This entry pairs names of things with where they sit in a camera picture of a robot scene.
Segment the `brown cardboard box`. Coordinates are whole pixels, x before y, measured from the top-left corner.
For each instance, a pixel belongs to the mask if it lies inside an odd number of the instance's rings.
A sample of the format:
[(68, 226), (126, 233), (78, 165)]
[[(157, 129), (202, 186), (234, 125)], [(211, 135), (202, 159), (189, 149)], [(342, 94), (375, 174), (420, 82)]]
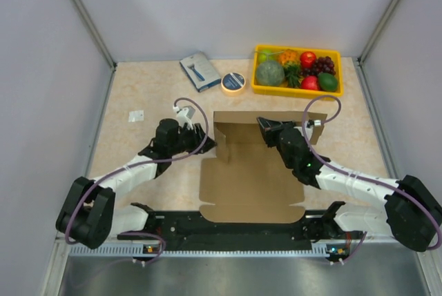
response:
[(268, 148), (258, 117), (302, 120), (301, 111), (215, 111), (216, 156), (203, 159), (200, 213), (214, 223), (290, 224), (305, 214), (303, 185), (275, 148)]

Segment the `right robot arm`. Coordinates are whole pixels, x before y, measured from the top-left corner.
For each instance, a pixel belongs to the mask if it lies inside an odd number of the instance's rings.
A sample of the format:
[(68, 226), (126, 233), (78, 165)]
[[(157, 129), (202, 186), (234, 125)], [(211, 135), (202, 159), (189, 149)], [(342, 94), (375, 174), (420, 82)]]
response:
[(373, 177), (315, 154), (309, 142), (323, 125), (321, 120), (301, 123), (258, 117), (257, 122), (267, 146), (277, 149), (300, 183), (363, 201), (362, 206), (334, 202), (322, 221), (327, 236), (368, 232), (392, 237), (416, 252), (441, 245), (441, 205), (419, 178)]

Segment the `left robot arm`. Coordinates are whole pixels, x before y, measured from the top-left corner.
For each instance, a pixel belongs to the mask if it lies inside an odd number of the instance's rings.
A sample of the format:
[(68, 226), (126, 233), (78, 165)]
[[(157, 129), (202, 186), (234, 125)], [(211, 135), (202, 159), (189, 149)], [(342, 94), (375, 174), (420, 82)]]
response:
[(136, 233), (152, 237), (156, 221), (144, 204), (117, 209), (115, 204), (134, 188), (162, 175), (174, 161), (206, 153), (215, 147), (208, 123), (180, 124), (175, 119), (159, 122), (148, 146), (128, 163), (100, 177), (74, 180), (56, 220), (56, 229), (68, 244), (99, 248), (109, 236)]

